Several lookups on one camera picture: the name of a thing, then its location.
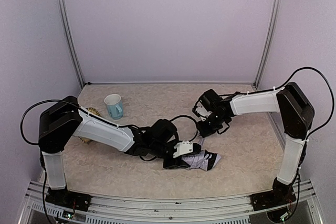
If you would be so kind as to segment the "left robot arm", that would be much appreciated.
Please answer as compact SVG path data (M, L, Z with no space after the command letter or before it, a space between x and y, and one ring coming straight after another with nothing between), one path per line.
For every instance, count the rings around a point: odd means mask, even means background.
M172 121L159 119L152 126L118 125L95 115L68 96L45 110L39 118L38 146L43 155L49 187L67 187L62 152L71 137L105 144L132 156L151 154L164 160L164 168L186 167L187 155L199 154L201 146L180 140Z

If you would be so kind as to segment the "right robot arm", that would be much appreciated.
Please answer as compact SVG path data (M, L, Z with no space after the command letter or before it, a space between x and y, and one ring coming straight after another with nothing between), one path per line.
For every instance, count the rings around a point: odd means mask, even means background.
M197 128L202 137L226 132L223 126L229 125L232 118L238 115L279 113L286 143L275 183L284 186L293 183L303 161L315 114L312 104L295 82L263 92L235 92L225 98L209 89L199 97L192 111L200 118Z

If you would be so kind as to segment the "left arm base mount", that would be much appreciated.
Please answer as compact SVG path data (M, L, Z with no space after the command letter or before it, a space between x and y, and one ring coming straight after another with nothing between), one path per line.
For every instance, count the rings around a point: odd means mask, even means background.
M91 202L91 195L69 191L48 189L45 201L56 206L87 212Z

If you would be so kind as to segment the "lilac folding umbrella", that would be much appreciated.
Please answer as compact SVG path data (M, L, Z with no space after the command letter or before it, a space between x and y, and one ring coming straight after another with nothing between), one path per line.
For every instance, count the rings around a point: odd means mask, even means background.
M216 164L220 161L222 157L217 153L202 150L200 154L197 155L186 154L180 156L180 158L190 165L190 168L188 169L200 168L204 171L209 171L216 166Z

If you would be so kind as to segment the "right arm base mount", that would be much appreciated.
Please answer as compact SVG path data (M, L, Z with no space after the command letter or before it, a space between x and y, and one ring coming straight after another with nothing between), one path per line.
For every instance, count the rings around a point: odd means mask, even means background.
M295 202L296 196L292 187L277 188L250 196L254 211L264 210Z

